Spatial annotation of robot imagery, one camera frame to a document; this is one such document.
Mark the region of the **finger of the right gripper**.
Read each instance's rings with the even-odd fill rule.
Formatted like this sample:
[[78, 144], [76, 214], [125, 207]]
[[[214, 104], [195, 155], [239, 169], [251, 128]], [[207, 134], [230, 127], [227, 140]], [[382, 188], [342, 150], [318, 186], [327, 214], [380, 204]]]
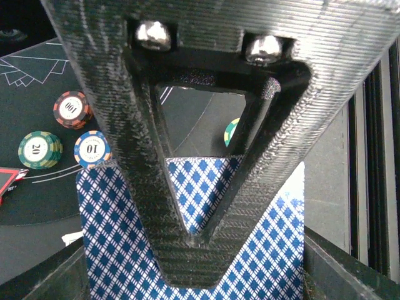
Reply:
[[[161, 273], [224, 276], [275, 193], [399, 34], [398, 1], [44, 1]], [[205, 228], [168, 156], [244, 160]]]

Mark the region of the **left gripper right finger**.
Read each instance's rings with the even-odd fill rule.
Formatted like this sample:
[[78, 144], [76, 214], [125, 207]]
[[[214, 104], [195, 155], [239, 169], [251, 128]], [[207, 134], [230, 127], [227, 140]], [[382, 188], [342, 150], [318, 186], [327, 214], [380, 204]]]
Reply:
[[304, 228], [304, 299], [399, 299], [399, 284], [308, 227]]

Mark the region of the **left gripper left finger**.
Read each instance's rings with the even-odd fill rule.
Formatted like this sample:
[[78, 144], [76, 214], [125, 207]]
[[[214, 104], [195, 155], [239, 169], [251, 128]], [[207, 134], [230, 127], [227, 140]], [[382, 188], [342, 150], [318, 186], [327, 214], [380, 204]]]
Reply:
[[90, 299], [83, 240], [1, 284], [1, 299]]

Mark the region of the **green chip stack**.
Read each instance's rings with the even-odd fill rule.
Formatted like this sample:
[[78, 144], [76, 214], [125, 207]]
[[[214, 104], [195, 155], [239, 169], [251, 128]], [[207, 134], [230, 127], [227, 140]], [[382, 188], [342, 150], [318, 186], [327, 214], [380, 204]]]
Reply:
[[228, 147], [229, 143], [231, 142], [231, 139], [232, 139], [232, 137], [234, 135], [234, 132], [236, 130], [236, 126], [239, 123], [239, 120], [240, 120], [239, 117], [234, 119], [234, 120], [232, 120], [225, 128], [225, 131], [224, 131], [224, 143], [225, 143], [226, 147]]

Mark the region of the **red triangular all-in button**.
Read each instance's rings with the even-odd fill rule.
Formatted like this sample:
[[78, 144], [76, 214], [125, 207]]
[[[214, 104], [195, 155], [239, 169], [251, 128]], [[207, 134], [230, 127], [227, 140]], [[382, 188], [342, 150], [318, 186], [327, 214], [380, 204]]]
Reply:
[[28, 169], [1, 167], [1, 205], [3, 205], [8, 194], [16, 189], [19, 182], [25, 178], [28, 172]]

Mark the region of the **green chips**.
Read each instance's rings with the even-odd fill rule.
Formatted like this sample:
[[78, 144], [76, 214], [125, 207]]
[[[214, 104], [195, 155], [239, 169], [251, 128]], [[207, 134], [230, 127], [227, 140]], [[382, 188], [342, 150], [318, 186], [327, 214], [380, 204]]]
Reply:
[[20, 162], [31, 169], [49, 169], [55, 166], [63, 154], [63, 144], [54, 134], [33, 131], [27, 134], [18, 147]]

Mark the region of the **blue chips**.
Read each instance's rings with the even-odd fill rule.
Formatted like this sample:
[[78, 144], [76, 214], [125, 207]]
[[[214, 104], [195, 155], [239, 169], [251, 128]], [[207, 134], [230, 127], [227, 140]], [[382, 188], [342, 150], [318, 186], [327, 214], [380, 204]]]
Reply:
[[101, 131], [88, 131], [74, 145], [74, 158], [84, 168], [93, 168], [112, 158], [111, 148]]

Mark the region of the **red chips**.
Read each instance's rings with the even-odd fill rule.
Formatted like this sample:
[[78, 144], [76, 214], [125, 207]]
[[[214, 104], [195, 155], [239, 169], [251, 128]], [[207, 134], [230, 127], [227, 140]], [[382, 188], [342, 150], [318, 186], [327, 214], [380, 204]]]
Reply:
[[67, 91], [53, 106], [55, 120], [68, 129], [82, 129], [93, 117], [93, 111], [83, 92]]

